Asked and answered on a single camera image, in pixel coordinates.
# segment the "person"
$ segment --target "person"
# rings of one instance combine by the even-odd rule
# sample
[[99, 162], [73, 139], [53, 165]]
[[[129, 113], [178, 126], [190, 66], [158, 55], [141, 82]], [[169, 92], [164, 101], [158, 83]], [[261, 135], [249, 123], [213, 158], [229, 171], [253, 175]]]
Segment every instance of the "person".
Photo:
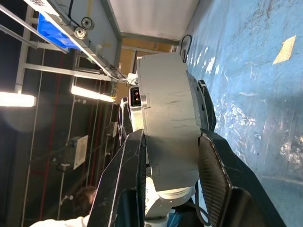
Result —
[[89, 221], [91, 205], [96, 196], [96, 187], [87, 186], [77, 192], [73, 202], [73, 213], [77, 216], [70, 220], [45, 220], [31, 225], [31, 227], [86, 227]]

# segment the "white shirt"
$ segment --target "white shirt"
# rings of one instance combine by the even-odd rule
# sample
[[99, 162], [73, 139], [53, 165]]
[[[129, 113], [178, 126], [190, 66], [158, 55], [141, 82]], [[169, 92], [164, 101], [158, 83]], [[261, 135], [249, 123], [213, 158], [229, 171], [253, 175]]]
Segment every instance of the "white shirt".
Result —
[[86, 227], [89, 221], [89, 215], [78, 217], [67, 221], [45, 220], [31, 225], [31, 227]]

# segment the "fluorescent light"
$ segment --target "fluorescent light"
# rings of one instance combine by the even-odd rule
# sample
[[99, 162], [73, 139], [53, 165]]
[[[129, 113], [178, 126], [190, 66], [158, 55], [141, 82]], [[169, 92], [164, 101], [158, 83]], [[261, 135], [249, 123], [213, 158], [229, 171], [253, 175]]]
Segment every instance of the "fluorescent light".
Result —
[[71, 93], [73, 95], [83, 96], [86, 98], [100, 99], [111, 103], [115, 100], [114, 97], [99, 94], [98, 92], [90, 91], [74, 85], [71, 86]]
[[0, 92], [0, 106], [32, 107], [36, 104], [34, 96], [21, 93]]

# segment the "dark wall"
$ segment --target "dark wall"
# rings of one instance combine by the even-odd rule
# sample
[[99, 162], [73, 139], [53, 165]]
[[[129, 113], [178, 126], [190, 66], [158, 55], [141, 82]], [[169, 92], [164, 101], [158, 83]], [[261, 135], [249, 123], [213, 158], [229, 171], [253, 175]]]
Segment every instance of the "dark wall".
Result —
[[[25, 18], [27, 5], [23, 0], [4, 0], [1, 4], [19, 17]], [[19, 35], [23, 34], [23, 27], [2, 13], [0, 13], [0, 23]], [[0, 91], [14, 92], [20, 47], [20, 41], [0, 32]], [[42, 56], [43, 50], [30, 48], [27, 62], [42, 64]], [[72, 69], [73, 57], [73, 51], [62, 54], [46, 50], [44, 65]], [[101, 86], [101, 91], [104, 92], [109, 92], [111, 88], [110, 82], [91, 79], [78, 79], [77, 83], [95, 90]], [[40, 94], [37, 106], [33, 108], [0, 107], [1, 227], [20, 226], [33, 137], [24, 226], [29, 226], [40, 219], [57, 218], [62, 176], [58, 167], [60, 163], [66, 161], [62, 157], [67, 152], [65, 144], [73, 103], [70, 85], [70, 76], [26, 70], [22, 92], [36, 97]], [[67, 169], [63, 195], [73, 194], [82, 187], [86, 182], [87, 172], [89, 172], [88, 182], [96, 185], [103, 170], [106, 128], [111, 104], [100, 101], [96, 112], [96, 100], [87, 99], [84, 104], [81, 97], [77, 99], [80, 99], [80, 102], [77, 102], [74, 107], [71, 138], [89, 135], [89, 147], [85, 164], [76, 170]], [[114, 139], [109, 140], [110, 148], [113, 142]], [[89, 155], [90, 146], [93, 148], [91, 156]], [[66, 202], [63, 205], [61, 218], [72, 217], [70, 204]]]

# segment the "blue plastic bin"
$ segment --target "blue plastic bin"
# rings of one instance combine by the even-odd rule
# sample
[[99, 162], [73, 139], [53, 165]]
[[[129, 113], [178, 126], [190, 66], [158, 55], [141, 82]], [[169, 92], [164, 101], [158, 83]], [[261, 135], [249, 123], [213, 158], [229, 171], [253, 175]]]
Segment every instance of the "blue plastic bin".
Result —
[[69, 37], [63, 34], [41, 14], [39, 14], [37, 30], [45, 38], [48, 38], [62, 48], [78, 49], [78, 47], [69, 39]]

